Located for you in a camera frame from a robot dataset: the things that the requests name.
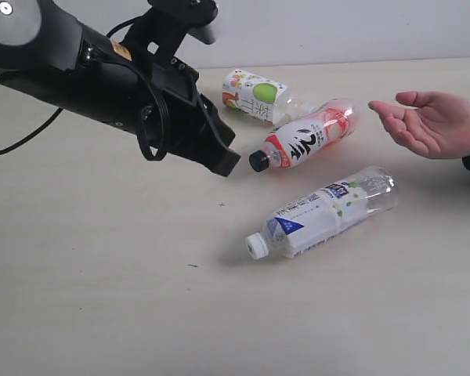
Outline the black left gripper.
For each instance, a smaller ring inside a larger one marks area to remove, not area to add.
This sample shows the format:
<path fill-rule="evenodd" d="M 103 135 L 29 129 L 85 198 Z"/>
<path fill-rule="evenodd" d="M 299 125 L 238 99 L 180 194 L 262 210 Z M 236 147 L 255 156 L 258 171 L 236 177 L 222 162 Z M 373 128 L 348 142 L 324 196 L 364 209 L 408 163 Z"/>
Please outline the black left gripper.
<path fill-rule="evenodd" d="M 176 129 L 172 131 L 170 113 L 165 98 L 161 94 L 160 89 L 149 78 L 130 63 L 112 60 L 109 57 L 102 57 L 101 63 L 120 66 L 131 71 L 145 85 L 150 97 L 154 101 L 154 103 L 149 102 L 147 106 L 157 108 L 160 118 L 161 138 L 155 154 L 150 149 L 146 133 L 144 109 L 139 112 L 139 124 L 135 127 L 139 149 L 144 157 L 165 157 L 169 153 L 202 165 L 210 172 L 223 177 L 229 176 L 235 169 L 241 156 L 234 150 L 231 150 L 219 138 L 219 132 L 208 113 L 208 107 L 202 99 L 202 95 L 198 92 L 197 85 L 192 77 L 187 78 L 187 82 L 192 90 L 192 100 L 200 105 L 210 129 L 204 128 L 199 132 L 193 132 L 191 129 Z"/>

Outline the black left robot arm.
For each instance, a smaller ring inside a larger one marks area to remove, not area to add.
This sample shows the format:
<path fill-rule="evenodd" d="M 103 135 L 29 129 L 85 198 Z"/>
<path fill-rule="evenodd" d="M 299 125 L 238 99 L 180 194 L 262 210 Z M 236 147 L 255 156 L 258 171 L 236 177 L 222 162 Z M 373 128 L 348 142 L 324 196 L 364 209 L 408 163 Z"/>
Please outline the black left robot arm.
<path fill-rule="evenodd" d="M 213 43 L 213 1 L 152 1 L 101 34 L 52 1 L 0 1 L 0 85 L 137 138 L 148 161 L 168 154 L 228 176 L 240 157 L 234 131 L 176 55 L 192 36 Z"/>

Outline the person's open hand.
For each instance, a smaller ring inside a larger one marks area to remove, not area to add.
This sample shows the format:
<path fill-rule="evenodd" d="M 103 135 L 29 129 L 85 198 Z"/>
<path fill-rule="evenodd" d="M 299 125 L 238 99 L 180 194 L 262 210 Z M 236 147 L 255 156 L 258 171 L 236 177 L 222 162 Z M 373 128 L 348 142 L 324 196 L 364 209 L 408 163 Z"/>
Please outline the person's open hand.
<path fill-rule="evenodd" d="M 445 92 L 399 92 L 396 103 L 368 103 L 390 137 L 433 160 L 470 157 L 470 102 Z"/>

